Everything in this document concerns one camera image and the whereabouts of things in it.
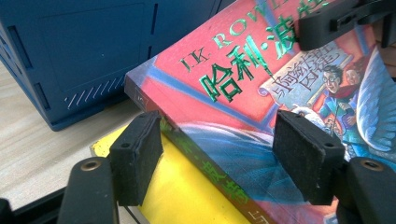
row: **illustrated wing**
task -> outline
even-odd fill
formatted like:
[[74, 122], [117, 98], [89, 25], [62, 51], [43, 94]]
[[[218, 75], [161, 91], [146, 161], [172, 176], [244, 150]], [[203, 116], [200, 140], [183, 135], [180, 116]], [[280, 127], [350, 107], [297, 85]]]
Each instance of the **illustrated wing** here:
[[380, 152], [396, 151], [396, 85], [375, 48], [361, 83], [358, 129], [364, 141]]

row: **blue plastic crate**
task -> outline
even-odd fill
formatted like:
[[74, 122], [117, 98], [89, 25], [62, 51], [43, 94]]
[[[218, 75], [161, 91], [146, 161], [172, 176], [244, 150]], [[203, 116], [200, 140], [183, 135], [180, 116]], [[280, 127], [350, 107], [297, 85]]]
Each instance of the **blue plastic crate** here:
[[53, 131], [122, 99], [124, 75], [233, 0], [1, 0], [0, 59]]

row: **book cover illustration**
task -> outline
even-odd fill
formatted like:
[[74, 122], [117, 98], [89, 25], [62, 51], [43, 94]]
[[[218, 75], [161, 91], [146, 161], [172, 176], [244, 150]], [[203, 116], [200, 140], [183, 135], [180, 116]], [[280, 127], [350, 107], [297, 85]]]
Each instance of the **book cover illustration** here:
[[126, 93], [162, 111], [163, 132], [252, 223], [336, 222], [336, 199], [305, 202], [274, 157], [278, 109], [338, 136], [347, 160], [396, 170], [396, 86], [372, 28], [299, 50], [294, 21], [330, 2], [236, 1], [127, 74]]

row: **light wood surface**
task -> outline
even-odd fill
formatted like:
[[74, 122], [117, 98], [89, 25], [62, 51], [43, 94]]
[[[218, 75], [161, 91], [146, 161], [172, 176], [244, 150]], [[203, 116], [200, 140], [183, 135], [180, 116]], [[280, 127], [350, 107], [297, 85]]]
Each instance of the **light wood surface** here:
[[0, 63], [0, 197], [15, 210], [63, 188], [94, 142], [139, 113], [126, 100], [54, 132]]

